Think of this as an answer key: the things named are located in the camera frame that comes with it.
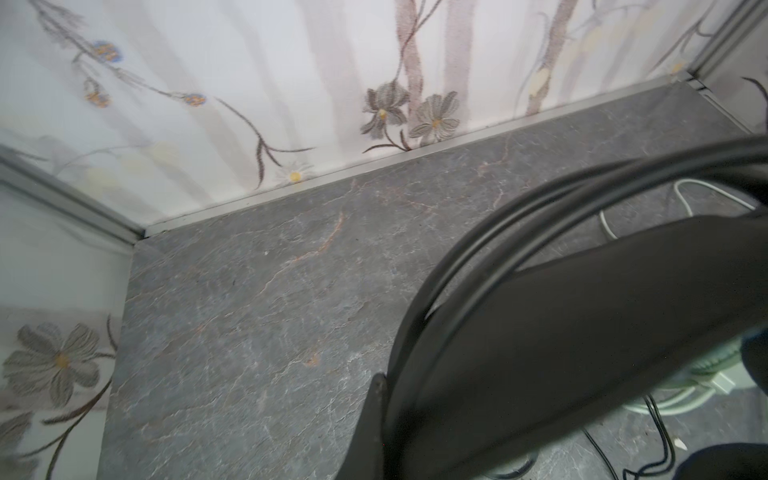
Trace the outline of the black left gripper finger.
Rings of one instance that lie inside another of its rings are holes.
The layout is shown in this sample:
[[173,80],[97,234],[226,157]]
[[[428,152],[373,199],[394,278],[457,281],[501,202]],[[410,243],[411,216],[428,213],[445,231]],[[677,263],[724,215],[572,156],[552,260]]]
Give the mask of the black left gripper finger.
[[336,480],[381,480],[385,478],[384,417],[389,400],[384,373],[373,376],[351,443]]

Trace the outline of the black blue headphones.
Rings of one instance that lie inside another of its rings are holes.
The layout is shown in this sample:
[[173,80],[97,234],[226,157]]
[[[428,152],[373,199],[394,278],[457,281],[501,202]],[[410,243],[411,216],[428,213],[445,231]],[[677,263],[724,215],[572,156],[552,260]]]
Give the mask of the black blue headphones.
[[387,479],[468,479],[640,397],[767,325],[767,209],[700,215],[539,265],[599,211],[704,178],[767,200],[767,140],[599,165],[489,218],[525,224],[441,305],[437,269],[393,346],[381,424]]

